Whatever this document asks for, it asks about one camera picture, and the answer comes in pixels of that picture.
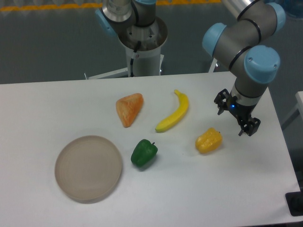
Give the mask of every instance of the black cable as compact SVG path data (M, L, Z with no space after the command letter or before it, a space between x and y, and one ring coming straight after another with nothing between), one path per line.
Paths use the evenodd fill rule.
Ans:
M131 5L132 5L132 8L134 10L134 14L136 16L136 23L138 23L139 21L139 13L138 13L138 10L137 10L137 7L136 5L133 3L133 1L131 1Z
M138 41L137 45L134 48L134 53L137 53L137 50L140 48L140 46L141 46L141 41ZM133 56L131 58L131 63L130 63L130 65L131 65L131 75L130 75L130 77L134 77L134 73L133 73L134 56L135 56L135 54L133 54Z

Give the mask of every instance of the toy fruit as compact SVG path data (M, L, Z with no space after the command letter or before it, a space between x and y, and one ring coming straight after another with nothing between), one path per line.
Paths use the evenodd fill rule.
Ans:
M196 140L196 148L201 154L205 154L209 151L215 150L222 143L222 135L214 128L209 128L204 134L202 134Z
M178 96L179 99L179 107L178 109L168 116L167 118L163 119L156 127L156 132L164 132L174 125L176 125L181 119L185 116L188 106L189 106L189 101L187 95L179 92L178 90L174 91L175 94Z
M125 128L132 125L143 105L143 96L140 93L132 94L116 102L118 116Z
M156 156L158 148L148 140L141 140L135 147L131 161L137 167L142 167Z

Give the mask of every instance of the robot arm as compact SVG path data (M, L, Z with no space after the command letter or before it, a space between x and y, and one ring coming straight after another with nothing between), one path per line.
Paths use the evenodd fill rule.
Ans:
M96 16L109 35L118 34L129 77L160 74L160 50L168 32L156 17L156 0L103 0Z
M232 27L213 25L204 35L202 46L237 78L229 93L221 91L214 102L220 115L229 111L249 136L254 134L260 120L251 117L269 83L280 66L277 52L258 44L281 29L285 23L283 8L260 0L222 0L237 18Z
M147 27L156 19L155 0L103 0L96 14L102 27L110 34L119 34L133 25Z

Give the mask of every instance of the yellow floor stripe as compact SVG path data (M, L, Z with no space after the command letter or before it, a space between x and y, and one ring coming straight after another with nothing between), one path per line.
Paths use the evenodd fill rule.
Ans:
M203 4L203 3L219 3L221 0L172 0L168 2L167 0L157 1L156 5L185 5L185 4ZM84 3L81 6L77 4L63 4L57 5L42 5L42 6L4 6L0 8L0 11L24 11L24 10L46 10L46 9L82 9L82 8L100 8L102 3Z

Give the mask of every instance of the toy banana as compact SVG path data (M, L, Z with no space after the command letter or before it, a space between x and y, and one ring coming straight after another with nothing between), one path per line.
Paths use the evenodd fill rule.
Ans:
M189 101L187 95L179 92L178 90L174 91L179 99L178 109L167 118L163 119L156 127L156 132L164 132L174 125L176 125L186 114L189 106Z

